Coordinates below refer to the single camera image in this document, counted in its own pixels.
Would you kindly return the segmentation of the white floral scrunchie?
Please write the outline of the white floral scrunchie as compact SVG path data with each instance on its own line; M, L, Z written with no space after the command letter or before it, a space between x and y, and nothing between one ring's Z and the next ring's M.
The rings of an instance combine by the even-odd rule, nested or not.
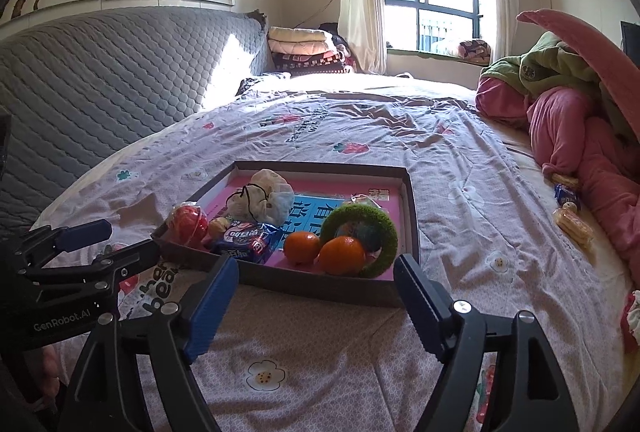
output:
M629 293L623 315L620 318L626 352L636 351L640 344L640 291Z

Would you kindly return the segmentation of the blue cookie snack packet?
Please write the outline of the blue cookie snack packet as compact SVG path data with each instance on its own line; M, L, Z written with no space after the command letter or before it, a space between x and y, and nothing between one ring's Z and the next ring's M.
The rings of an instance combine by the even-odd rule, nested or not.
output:
M282 238L280 226L268 223L234 221L210 251L228 253L232 258L264 264L276 250Z

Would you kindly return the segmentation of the yellow snack packet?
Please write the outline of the yellow snack packet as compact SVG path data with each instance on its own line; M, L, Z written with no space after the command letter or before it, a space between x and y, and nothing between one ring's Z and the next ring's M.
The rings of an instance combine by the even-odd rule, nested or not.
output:
M558 208L553 212L553 220L580 247L590 246L593 239L593 230L576 213L566 208Z

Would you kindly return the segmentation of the folded blankets stack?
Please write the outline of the folded blankets stack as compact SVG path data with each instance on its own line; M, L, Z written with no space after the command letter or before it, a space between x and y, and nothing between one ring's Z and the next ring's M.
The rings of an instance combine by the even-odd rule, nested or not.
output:
M323 29L272 26L267 36L274 69L292 76L357 73L348 43Z

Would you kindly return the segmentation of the grey quilted headboard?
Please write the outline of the grey quilted headboard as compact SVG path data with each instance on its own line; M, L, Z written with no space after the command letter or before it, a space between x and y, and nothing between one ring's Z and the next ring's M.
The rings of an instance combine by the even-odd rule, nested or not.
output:
M229 101L269 67L259 11L108 9L1 44L1 233L27 231L124 147Z

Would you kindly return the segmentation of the pink strawberry bed sheet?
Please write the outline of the pink strawberry bed sheet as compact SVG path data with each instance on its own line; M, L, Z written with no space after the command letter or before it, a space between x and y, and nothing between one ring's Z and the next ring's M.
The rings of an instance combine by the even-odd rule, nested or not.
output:
M264 264L172 243L172 209L233 169L253 174L401 178L412 250L399 253L390 216L360 204L330 211L322 246L347 221L372 223L380 255L356 275L294 265L280 243ZM618 325L629 275L557 226L540 173L528 173L459 86L409 79L307 76L260 85L131 144L94 167L38 218L75 226L104 219L111 240L160 245L155 267L119 283L118 319L178 302L214 263L231 258L239 284L208 351L191 365L224 431L414 431L442 370L427 353L394 282L416 260L451 299L510 319L532 312L558 361L579 431L601 431L628 392ZM617 267L616 282L603 273ZM497 355L484 356L462 431L484 431Z

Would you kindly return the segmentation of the blue small snack packet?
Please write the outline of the blue small snack packet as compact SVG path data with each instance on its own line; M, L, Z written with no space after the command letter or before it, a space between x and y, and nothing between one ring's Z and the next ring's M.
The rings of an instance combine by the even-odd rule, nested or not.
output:
M560 208L568 206L570 210L577 212L582 207L578 195L564 184L554 185L554 198Z

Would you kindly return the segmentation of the black wall television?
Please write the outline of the black wall television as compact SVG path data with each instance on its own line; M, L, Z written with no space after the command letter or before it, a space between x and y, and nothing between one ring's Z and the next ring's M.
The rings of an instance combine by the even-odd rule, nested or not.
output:
M622 33L622 48L629 59L638 61L640 53L640 25L620 22L620 32Z

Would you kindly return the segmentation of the pink quilt pile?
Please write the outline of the pink quilt pile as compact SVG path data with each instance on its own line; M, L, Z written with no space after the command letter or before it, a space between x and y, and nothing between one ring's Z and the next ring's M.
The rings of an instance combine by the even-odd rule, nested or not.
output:
M589 96L556 87L530 100L498 78L480 79L483 116L529 134L545 177L578 180L582 202L639 282L639 148L617 139Z

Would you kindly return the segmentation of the patterned cushion on sill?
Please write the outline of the patterned cushion on sill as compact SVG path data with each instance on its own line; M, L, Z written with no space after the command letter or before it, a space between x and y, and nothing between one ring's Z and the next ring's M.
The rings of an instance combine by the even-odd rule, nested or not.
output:
M463 40L458 45L458 58L472 64L487 66L491 62L490 45L483 39Z

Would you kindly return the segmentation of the white drawstring mesh bag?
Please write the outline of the white drawstring mesh bag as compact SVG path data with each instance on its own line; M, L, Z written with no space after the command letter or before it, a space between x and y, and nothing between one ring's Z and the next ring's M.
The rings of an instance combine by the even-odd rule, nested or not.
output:
M224 214L236 221L282 226L294 200L294 189L285 178L270 169L262 169L227 198Z

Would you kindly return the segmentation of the orange tangerine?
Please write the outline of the orange tangerine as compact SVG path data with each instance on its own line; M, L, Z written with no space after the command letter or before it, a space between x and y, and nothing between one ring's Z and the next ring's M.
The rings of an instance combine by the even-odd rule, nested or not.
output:
M367 262L367 252L350 236L339 236L324 244L318 256L320 269L330 275L356 275Z
M294 265L311 264L322 248L320 238L311 232L293 232L285 238L283 253Z

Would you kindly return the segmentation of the green blanket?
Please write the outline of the green blanket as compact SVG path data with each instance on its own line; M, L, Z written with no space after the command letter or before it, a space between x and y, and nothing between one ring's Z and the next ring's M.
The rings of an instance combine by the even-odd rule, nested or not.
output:
M601 105L617 134L628 140L634 137L604 81L577 52L551 32L543 33L528 52L506 56L486 67L480 80L498 81L498 86L506 87L507 93L515 93L526 106L555 87L576 89Z

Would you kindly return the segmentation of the red toy egg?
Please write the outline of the red toy egg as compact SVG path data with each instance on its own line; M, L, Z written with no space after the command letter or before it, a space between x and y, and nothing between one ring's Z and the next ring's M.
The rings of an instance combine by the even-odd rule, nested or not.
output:
M193 201L182 203L172 209L166 223L167 238L177 245L198 248L208 233L207 215Z

